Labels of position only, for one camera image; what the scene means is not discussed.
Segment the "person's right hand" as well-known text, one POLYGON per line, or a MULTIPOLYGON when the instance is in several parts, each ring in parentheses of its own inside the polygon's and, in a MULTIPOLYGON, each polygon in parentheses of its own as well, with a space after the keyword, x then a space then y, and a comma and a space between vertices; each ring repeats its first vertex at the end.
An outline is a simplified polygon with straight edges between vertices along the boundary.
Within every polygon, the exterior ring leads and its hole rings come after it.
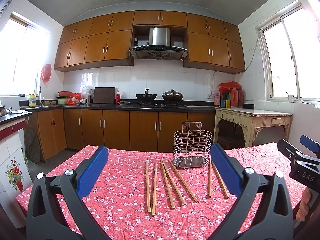
POLYGON ((312 193, 308 188, 306 188, 302 193, 302 199, 300 201, 299 209, 296 214, 296 221, 303 222, 305 220, 306 216, 309 213, 310 207, 308 206, 308 204, 310 200, 312 200, 312 193))

